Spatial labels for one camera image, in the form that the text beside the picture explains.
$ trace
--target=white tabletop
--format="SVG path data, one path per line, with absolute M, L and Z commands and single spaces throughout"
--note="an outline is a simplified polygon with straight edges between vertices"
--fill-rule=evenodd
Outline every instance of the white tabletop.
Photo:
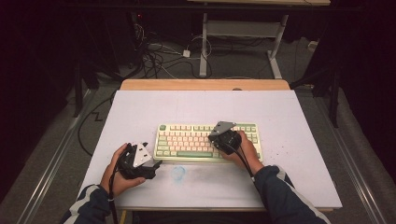
M 82 187 L 97 184 L 115 149 L 148 142 L 162 123 L 253 122 L 265 165 L 280 165 L 317 208 L 342 207 L 294 91 L 118 91 Z M 163 163 L 116 199 L 120 209 L 260 210 L 248 173 L 233 164 Z

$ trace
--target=keyboard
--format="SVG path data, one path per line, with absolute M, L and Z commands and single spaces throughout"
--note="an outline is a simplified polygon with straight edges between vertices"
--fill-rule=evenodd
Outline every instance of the keyboard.
M 157 129 L 157 138 L 153 157 L 163 161 L 209 161 L 224 160 L 217 148 L 207 138 L 213 124 L 161 124 Z M 244 131 L 257 150 L 262 161 L 262 147 L 259 130 L 253 123 L 237 123 L 233 131 Z

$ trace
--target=person's left hand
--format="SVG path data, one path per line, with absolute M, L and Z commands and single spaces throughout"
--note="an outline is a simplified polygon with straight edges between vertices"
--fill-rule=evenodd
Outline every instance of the person's left hand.
M 113 174 L 114 167 L 116 166 L 117 159 L 125 150 L 127 144 L 125 143 L 122 145 L 116 152 L 114 152 L 113 158 L 111 159 L 111 163 L 107 166 L 105 169 L 105 172 L 103 173 L 102 181 L 100 182 L 100 185 L 109 193 L 109 180 L 111 175 Z M 116 172 L 114 176 L 114 182 L 113 182 L 113 193 L 114 193 L 114 198 L 122 194 L 125 190 L 129 188 L 136 187 L 142 183 L 144 183 L 146 179 L 144 177 L 138 177 L 135 179 L 125 179 L 120 172 Z

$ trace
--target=dark jacket sleeve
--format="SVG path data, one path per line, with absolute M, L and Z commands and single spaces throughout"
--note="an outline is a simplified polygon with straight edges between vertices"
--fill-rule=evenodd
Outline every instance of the dark jacket sleeve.
M 90 185 L 80 193 L 61 223 L 106 223 L 108 215 L 110 206 L 107 192 L 99 185 Z
M 273 223 L 330 223 L 292 185 L 278 166 L 265 166 L 254 176 L 255 185 Z

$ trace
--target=person's right hand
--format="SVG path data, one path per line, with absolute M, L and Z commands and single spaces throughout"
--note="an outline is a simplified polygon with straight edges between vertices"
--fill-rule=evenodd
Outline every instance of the person's right hand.
M 245 157 L 247 159 L 248 165 L 250 166 L 251 173 L 255 175 L 262 167 L 264 167 L 264 165 L 259 161 L 256 148 L 253 146 L 253 143 L 248 140 L 245 132 L 239 131 L 238 133 L 241 135 L 242 139 L 241 147 L 238 148 L 238 152 L 242 156 L 242 158 L 244 158 L 243 153 L 245 153 Z M 220 154 L 225 160 L 233 161 L 237 166 L 243 169 L 246 168 L 244 163 L 242 163 L 241 159 L 235 153 L 227 155 L 226 153 L 221 151 Z
M 117 149 L 116 152 L 113 154 L 113 158 L 111 159 L 110 164 L 107 166 L 105 169 L 105 172 L 103 173 L 102 181 L 100 185 L 105 189 L 107 193 L 110 192 L 109 189 L 109 180 L 111 175 L 113 174 L 114 167 L 117 164 L 117 160 L 119 159 L 119 156 L 122 154 L 122 152 L 126 149 L 127 144 L 125 143 L 122 145 L 119 149 Z M 144 183 L 146 179 L 144 177 L 137 177 L 135 179 L 125 179 L 120 172 L 116 172 L 114 175 L 114 182 L 113 182 L 113 193 L 114 193 L 114 198 L 122 194 L 125 190 L 129 188 L 136 187 L 142 183 Z

